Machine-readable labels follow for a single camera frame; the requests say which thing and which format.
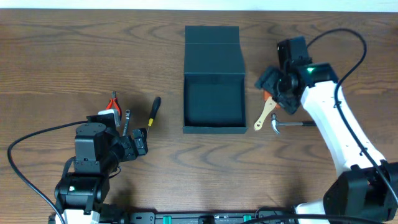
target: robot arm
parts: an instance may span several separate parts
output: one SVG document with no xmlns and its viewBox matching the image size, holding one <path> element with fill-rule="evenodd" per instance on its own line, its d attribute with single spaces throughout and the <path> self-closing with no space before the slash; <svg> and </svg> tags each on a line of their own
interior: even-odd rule
<svg viewBox="0 0 398 224">
<path fill-rule="evenodd" d="M 115 109 L 88 116 L 76 129 L 74 172 L 64 173 L 55 188 L 55 206 L 66 223 L 129 223 L 129 214 L 104 202 L 110 190 L 109 175 L 120 162 L 133 161 L 148 152 L 145 128 L 120 136 Z M 70 163 L 65 165 L 67 172 Z M 58 216 L 49 223 L 61 224 Z"/>
<path fill-rule="evenodd" d="M 323 199 L 295 207 L 297 214 L 347 215 L 379 222 L 392 220 L 397 210 L 392 192 L 368 158 L 361 153 L 338 109 L 334 92 L 338 78 L 328 63 L 312 63 L 303 37 L 278 43 L 280 70 L 268 68 L 255 86 L 268 91 L 286 112 L 294 114 L 300 105 L 316 122 L 335 163 L 338 180 Z M 387 177 L 393 189 L 398 184 L 398 163 L 388 164 L 363 133 L 349 109 L 341 88 L 338 101 L 348 124 L 367 153 Z M 328 223 L 298 220 L 300 224 Z"/>
<path fill-rule="evenodd" d="M 372 167 L 372 164 L 362 155 L 361 149 L 350 135 L 347 127 L 341 120 L 340 114 L 334 107 L 335 99 L 333 93 L 335 88 L 336 83 L 333 81 L 319 82 L 312 88 L 306 87 L 301 97 L 301 104 L 316 122 L 328 146 L 333 162 L 335 163 L 336 174 L 339 177 L 344 171 L 351 170 L 351 166 L 353 165 L 358 165 L 359 168 L 364 169 Z M 341 88 L 339 89 L 338 97 L 339 101 L 341 101 L 341 109 L 350 126 L 359 137 L 359 140 L 368 149 L 371 157 L 378 165 L 381 165 L 380 161 L 385 160 L 384 156 L 374 148 L 362 131 L 347 105 Z"/>
</svg>

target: wooden table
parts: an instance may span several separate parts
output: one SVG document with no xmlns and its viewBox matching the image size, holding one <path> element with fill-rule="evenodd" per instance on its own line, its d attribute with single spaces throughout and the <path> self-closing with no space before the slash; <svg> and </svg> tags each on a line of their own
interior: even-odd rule
<svg viewBox="0 0 398 224">
<path fill-rule="evenodd" d="M 243 135 L 182 134 L 186 25 L 239 26 L 246 64 L 249 129 Z M 84 120 L 118 91 L 132 111 L 130 128 L 146 127 L 155 96 L 162 107 L 150 131 L 149 152 L 122 164 L 106 203 L 129 211 L 255 210 L 285 207 L 323 196 L 336 179 L 316 128 L 252 126 L 262 111 L 253 84 L 277 65 L 276 43 L 308 40 L 348 27 L 368 42 L 366 60 L 343 85 L 359 123 L 389 162 L 398 161 L 397 14 L 335 12 L 196 12 L 108 10 L 0 11 L 0 223 L 46 223 L 50 207 L 11 170 L 7 146 L 52 126 Z M 330 62 L 342 77 L 360 58 L 349 34 L 319 40 L 315 62 Z M 281 121 L 309 119 L 277 111 Z M 26 140 L 13 158 L 53 199 L 64 162 L 74 155 L 75 128 Z"/>
</svg>

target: green connector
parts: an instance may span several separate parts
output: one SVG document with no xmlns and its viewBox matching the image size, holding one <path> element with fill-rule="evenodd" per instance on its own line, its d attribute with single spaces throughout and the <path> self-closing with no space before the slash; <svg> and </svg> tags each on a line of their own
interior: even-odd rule
<svg viewBox="0 0 398 224">
<path fill-rule="evenodd" d="M 163 224 L 172 224 L 172 217 L 163 217 Z"/>
<path fill-rule="evenodd" d="M 244 215 L 243 216 L 243 221 L 244 222 L 249 221 L 249 220 L 251 220 L 251 215 Z"/>
</svg>

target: box lid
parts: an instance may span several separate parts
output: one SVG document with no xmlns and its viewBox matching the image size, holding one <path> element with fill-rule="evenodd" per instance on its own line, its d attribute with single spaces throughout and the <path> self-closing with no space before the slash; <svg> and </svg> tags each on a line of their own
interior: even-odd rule
<svg viewBox="0 0 398 224">
<path fill-rule="evenodd" d="M 185 27 L 184 74 L 244 75 L 239 27 Z"/>
</svg>

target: screwdriver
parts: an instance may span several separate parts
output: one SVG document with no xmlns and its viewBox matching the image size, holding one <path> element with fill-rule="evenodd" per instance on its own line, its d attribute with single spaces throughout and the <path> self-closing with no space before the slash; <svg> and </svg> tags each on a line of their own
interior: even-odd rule
<svg viewBox="0 0 398 224">
<path fill-rule="evenodd" d="M 150 115 L 149 115 L 147 134 L 149 132 L 149 128 L 152 126 L 152 123 L 155 120 L 156 113 L 157 113 L 157 110 L 160 107 L 161 102 L 162 102 L 162 99 L 160 97 L 156 97 L 155 100 L 154 100 L 154 103 L 152 104 L 152 109 L 151 109 Z"/>
</svg>

